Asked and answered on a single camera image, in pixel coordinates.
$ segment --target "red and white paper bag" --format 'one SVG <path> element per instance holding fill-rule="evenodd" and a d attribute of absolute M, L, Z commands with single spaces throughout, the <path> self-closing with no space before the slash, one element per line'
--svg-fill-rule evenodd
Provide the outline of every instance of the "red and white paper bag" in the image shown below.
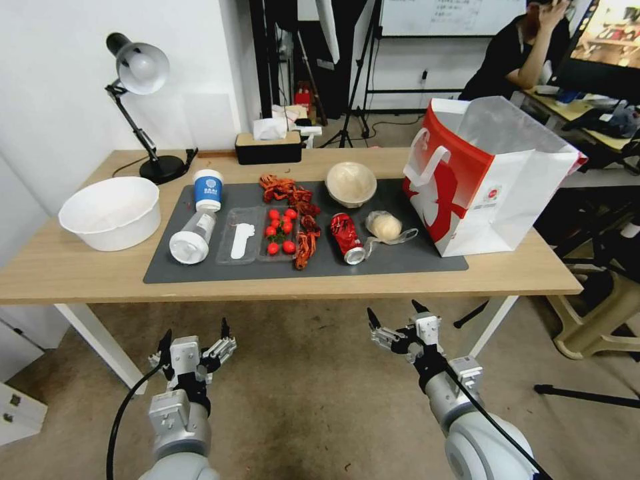
<path fill-rule="evenodd" d="M 512 251 L 586 160 L 502 97 L 433 99 L 404 190 L 443 257 Z"/>

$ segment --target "red soda can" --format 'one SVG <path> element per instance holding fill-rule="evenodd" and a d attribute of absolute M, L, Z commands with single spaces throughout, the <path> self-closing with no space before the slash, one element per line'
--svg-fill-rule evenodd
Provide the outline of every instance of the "red soda can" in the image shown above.
<path fill-rule="evenodd" d="M 365 259 L 365 249 L 358 239 L 355 224 L 346 213 L 337 213 L 331 219 L 331 233 L 340 246 L 340 252 L 349 265 L 357 265 Z"/>

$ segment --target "wooden table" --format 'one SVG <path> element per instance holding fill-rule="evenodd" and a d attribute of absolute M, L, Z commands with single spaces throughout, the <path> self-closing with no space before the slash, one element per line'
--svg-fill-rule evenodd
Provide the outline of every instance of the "wooden table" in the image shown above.
<path fill-rule="evenodd" d="M 184 152 L 168 152 L 182 156 Z M 160 186 L 160 228 L 146 241 L 118 252 L 90 249 L 52 219 L 0 272 L 0 304 L 54 304 L 128 386 L 141 372 L 115 342 L 87 303 L 174 302 L 217 300 L 336 299 L 362 297 L 490 296 L 480 317 L 467 327 L 463 354 L 476 355 L 498 327 L 518 295 L 563 295 L 580 284 L 532 230 L 518 250 L 467 257 L 466 271 L 238 280 L 147 285 L 149 266 L 175 202 L 191 173 L 201 168 L 222 172 L 226 183 L 256 182 L 262 173 L 299 181 L 323 179 L 340 161 L 359 161 L 380 179 L 402 176 L 408 149 L 303 150 L 300 163 L 241 166 L 234 156 L 196 158 L 190 174 Z M 115 151 L 87 183 L 106 179 L 116 168 L 143 156 L 142 151 Z M 118 175 L 137 175 L 138 165 Z"/>
<path fill-rule="evenodd" d="M 566 123 L 576 120 L 593 108 L 586 100 L 574 100 L 568 105 L 558 105 L 554 97 L 538 95 L 534 90 L 526 90 L 522 94 L 526 102 L 531 102 L 534 107 L 542 109 L 551 116 L 546 125 L 550 130 L 553 130 L 558 122 Z M 587 140 L 600 143 L 615 153 L 621 153 L 622 148 L 629 143 L 629 139 L 616 139 L 593 130 L 579 129 L 579 131 L 586 136 Z"/>

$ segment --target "desk lamp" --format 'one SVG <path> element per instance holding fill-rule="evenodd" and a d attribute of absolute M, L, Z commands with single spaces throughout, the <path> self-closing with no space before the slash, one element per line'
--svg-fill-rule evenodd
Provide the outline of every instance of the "desk lamp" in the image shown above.
<path fill-rule="evenodd" d="M 169 60 L 157 47 L 148 43 L 133 43 L 122 33 L 112 33 L 107 37 L 107 48 L 115 56 L 118 80 L 105 87 L 131 128 L 133 134 L 149 154 L 149 160 L 140 166 L 140 176 L 160 185 L 184 175 L 198 149 L 187 150 L 187 162 L 172 155 L 156 155 L 156 147 L 149 136 L 138 128 L 120 97 L 126 92 L 149 95 L 165 84 L 169 76 Z"/>

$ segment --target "computer screen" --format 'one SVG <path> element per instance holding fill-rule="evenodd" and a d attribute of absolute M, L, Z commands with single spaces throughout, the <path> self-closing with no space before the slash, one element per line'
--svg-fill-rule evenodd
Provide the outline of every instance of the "computer screen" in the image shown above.
<path fill-rule="evenodd" d="M 593 0 L 551 83 L 640 103 L 640 0 Z"/>
<path fill-rule="evenodd" d="M 640 68 L 640 1 L 601 0 L 589 13 L 571 58 Z"/>

